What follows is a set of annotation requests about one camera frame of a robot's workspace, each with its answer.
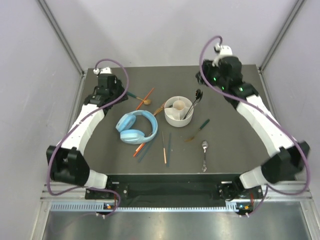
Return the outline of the gold spoon green handle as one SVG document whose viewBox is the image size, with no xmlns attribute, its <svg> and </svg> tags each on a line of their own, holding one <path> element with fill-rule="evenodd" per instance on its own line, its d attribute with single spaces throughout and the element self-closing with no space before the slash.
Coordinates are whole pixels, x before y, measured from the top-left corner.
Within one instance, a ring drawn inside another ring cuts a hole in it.
<svg viewBox="0 0 320 240">
<path fill-rule="evenodd" d="M 152 103 L 152 101 L 150 99 L 146 99 L 146 100 L 143 100 L 142 98 L 136 96 L 135 94 L 131 93 L 131 92 L 127 92 L 127 95 L 130 96 L 130 97 L 133 97 L 135 99 L 138 99 L 140 101 L 142 101 L 142 103 L 144 105 L 150 105 Z"/>
</svg>

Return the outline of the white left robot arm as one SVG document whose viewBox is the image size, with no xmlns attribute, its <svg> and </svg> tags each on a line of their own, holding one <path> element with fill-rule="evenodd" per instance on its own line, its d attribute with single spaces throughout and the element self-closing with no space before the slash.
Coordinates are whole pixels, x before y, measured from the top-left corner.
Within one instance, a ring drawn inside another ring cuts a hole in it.
<svg viewBox="0 0 320 240">
<path fill-rule="evenodd" d="M 125 88 L 120 79 L 105 69 L 97 75 L 97 86 L 88 95 L 81 107 L 80 114 L 66 137 L 56 146 L 46 150 L 48 162 L 47 182 L 51 180 L 79 187 L 96 188 L 102 198 L 109 198 L 114 191 L 108 183 L 107 175 L 90 169 L 84 152 L 95 128 L 116 104 L 126 101 Z"/>
</svg>

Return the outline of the light blue headphones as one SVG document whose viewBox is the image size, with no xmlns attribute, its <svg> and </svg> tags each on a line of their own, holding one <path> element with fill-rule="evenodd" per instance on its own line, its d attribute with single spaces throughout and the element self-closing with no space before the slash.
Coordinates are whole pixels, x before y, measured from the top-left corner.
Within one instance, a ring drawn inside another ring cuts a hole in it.
<svg viewBox="0 0 320 240">
<path fill-rule="evenodd" d="M 137 116 L 143 116 L 151 123 L 152 133 L 149 136 L 132 126 L 137 120 Z M 156 117 L 147 110 L 135 110 L 124 114 L 115 126 L 120 134 L 122 142 L 130 145 L 148 143 L 155 138 L 158 132 L 158 122 Z"/>
</svg>

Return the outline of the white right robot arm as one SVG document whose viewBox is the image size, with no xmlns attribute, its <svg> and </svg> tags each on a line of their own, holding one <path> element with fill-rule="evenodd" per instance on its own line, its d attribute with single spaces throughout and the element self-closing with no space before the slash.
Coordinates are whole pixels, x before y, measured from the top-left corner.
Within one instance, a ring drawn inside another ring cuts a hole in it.
<svg viewBox="0 0 320 240">
<path fill-rule="evenodd" d="M 272 186 L 306 171 L 305 187 L 310 184 L 308 155 L 310 146 L 297 140 L 283 129 L 266 108 L 258 91 L 243 81 L 242 63 L 235 56 L 223 57 L 215 64 L 212 60 L 199 60 L 199 84 L 206 84 L 224 98 L 242 115 L 263 142 L 268 160 L 246 171 L 232 182 L 233 192 L 245 198 L 257 186 Z"/>
</svg>

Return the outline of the small black spoon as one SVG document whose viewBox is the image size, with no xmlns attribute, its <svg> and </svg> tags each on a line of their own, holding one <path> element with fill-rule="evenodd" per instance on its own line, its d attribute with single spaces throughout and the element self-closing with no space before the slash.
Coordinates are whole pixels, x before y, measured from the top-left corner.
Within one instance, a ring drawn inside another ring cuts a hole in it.
<svg viewBox="0 0 320 240">
<path fill-rule="evenodd" d="M 201 93 L 202 93 L 202 91 L 198 88 L 198 89 L 196 90 L 196 92 L 195 92 L 195 99 L 196 99 L 196 100 L 201 97 Z"/>
</svg>

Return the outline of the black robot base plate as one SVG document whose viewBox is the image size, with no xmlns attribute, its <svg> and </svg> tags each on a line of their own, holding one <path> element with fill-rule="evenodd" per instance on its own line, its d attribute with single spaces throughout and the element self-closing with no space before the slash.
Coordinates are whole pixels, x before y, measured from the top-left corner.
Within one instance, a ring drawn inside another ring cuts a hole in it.
<svg viewBox="0 0 320 240">
<path fill-rule="evenodd" d="M 260 200 L 262 184 L 244 189 L 238 174 L 111 174 L 104 187 L 120 194 L 123 201 L 136 197 L 208 196 L 210 200 Z"/>
</svg>

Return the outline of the black spoon long handle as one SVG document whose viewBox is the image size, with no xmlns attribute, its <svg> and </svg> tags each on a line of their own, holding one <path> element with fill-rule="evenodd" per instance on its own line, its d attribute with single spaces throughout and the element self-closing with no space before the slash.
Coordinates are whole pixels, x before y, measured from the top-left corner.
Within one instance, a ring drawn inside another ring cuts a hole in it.
<svg viewBox="0 0 320 240">
<path fill-rule="evenodd" d="M 199 99 L 196 99 L 196 97 L 195 97 L 195 100 L 194 100 L 193 103 L 191 104 L 189 110 L 186 112 L 183 120 L 185 120 L 185 119 L 188 117 L 189 113 L 190 113 L 191 110 L 195 107 L 195 105 L 197 105 L 197 104 L 202 100 L 202 97 L 203 97 L 203 91 L 201 90 L 201 96 L 200 96 L 200 98 L 199 98 Z"/>
</svg>

